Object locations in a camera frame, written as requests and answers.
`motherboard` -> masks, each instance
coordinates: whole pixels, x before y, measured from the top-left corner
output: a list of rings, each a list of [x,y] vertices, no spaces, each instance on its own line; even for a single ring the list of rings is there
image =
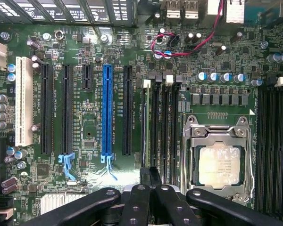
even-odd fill
[[[159,36],[162,28],[176,36]],[[283,77],[283,26],[218,33],[189,56],[152,51],[154,40],[172,54],[209,33],[0,25],[8,48],[2,193],[14,199],[14,225],[104,187],[137,184],[148,167],[183,194],[201,187],[254,208],[258,87],[266,75]]]

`green circuit board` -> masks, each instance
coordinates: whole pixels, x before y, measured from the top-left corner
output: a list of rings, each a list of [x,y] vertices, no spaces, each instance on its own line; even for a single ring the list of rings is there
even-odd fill
[[[178,33],[182,39],[188,32],[200,32],[206,36],[209,31],[193,27],[165,27],[166,31]],[[65,37],[61,41],[54,38],[55,31],[61,30]],[[145,91],[143,80],[148,79],[150,72],[162,74],[170,72],[173,75],[181,75],[183,82],[179,91],[178,101],[178,128],[182,128],[190,115],[195,115],[200,124],[205,125],[235,125],[239,117],[247,118],[252,132],[252,147],[256,145],[256,113],[257,113],[257,88],[250,85],[251,80],[263,79],[267,72],[283,73],[283,64],[269,63],[266,57],[275,52],[283,53],[283,27],[272,30],[261,30],[259,27],[242,27],[243,38],[239,42],[231,43],[231,36],[216,35],[205,45],[201,52],[189,57],[172,58],[170,60],[157,61],[153,58],[150,49],[159,27],[147,25],[141,28],[92,28],[79,26],[49,26],[49,25],[1,25],[0,33],[9,32],[12,36],[8,46],[8,64],[16,64],[16,57],[31,56],[31,49],[26,45],[26,40],[33,38],[41,46],[38,52],[44,54],[44,62],[53,65],[53,152],[41,153],[40,134],[33,134],[33,144],[25,147],[28,157],[25,159],[26,168],[18,169],[15,163],[8,164],[7,177],[18,178],[18,189],[11,195],[15,200],[14,219],[15,225],[19,225],[41,213],[41,198],[45,194],[88,194],[103,187],[115,187],[122,190],[125,185],[139,183],[139,168],[142,166],[141,136],[142,128],[142,98]],[[42,34],[49,33],[50,40],[43,40]],[[100,34],[107,34],[109,40],[102,43]],[[90,38],[89,43],[79,43],[78,35]],[[262,41],[269,42],[268,49],[262,49]],[[210,46],[212,42],[221,42],[227,46],[225,53],[215,55],[216,48]],[[161,50],[166,49],[166,40],[162,41]],[[94,62],[95,57],[101,58],[101,63]],[[106,164],[100,162],[101,153],[101,108],[102,108],[102,71],[103,65],[110,64],[113,67],[113,138],[112,150],[115,154],[111,173],[117,178],[113,179],[106,169]],[[77,185],[67,185],[63,165],[58,162],[61,154],[61,111],[62,111],[62,65],[73,66],[73,152],[71,173],[79,182]],[[92,91],[82,90],[82,65],[91,65],[93,71]],[[131,155],[122,155],[123,143],[123,70],[125,65],[133,66],[133,121],[132,121],[132,150]],[[196,75],[200,72],[206,74],[224,73],[245,75],[245,81],[239,84],[233,81],[226,84],[220,82],[208,83],[196,81]],[[7,73],[0,71],[0,94],[8,97],[7,123],[15,123],[15,92],[14,83],[7,81]],[[193,95],[245,95],[246,104],[234,105],[199,104],[193,100]],[[40,99],[41,78],[38,73],[33,77],[33,122],[41,122]],[[151,124],[151,112],[149,108],[149,123]],[[14,129],[0,131],[1,137],[6,137]],[[175,185],[181,182],[180,159],[182,134],[178,130],[177,149],[177,178]],[[159,145],[167,141],[159,140]],[[160,173],[161,155],[158,149],[157,166]],[[255,170],[256,151],[252,159]],[[150,166],[150,156],[146,157]],[[166,176],[163,183],[170,183],[170,177]]]

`white pci slot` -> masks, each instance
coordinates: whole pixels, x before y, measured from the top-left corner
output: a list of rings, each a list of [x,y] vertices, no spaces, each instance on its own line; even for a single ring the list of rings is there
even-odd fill
[[[16,57],[16,146],[33,143],[33,62]]]

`cpu socket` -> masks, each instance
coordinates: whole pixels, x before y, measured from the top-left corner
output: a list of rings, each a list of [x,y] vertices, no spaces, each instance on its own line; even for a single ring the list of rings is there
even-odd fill
[[[246,117],[235,125],[184,124],[181,191],[201,188],[246,205],[252,198],[252,137]]]

